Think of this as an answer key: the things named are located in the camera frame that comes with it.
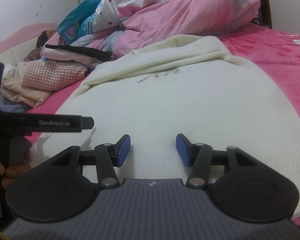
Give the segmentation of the person's left hand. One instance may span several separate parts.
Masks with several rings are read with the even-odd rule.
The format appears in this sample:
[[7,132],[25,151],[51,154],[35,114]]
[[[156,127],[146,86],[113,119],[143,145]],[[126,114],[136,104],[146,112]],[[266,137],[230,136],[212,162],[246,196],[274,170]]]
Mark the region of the person's left hand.
[[19,178],[26,172],[29,172],[31,170],[30,163],[32,160],[33,154],[31,151],[29,151],[25,157],[25,160],[19,165],[4,168],[0,162],[0,176],[4,176],[1,180],[2,187],[7,189],[15,179]]

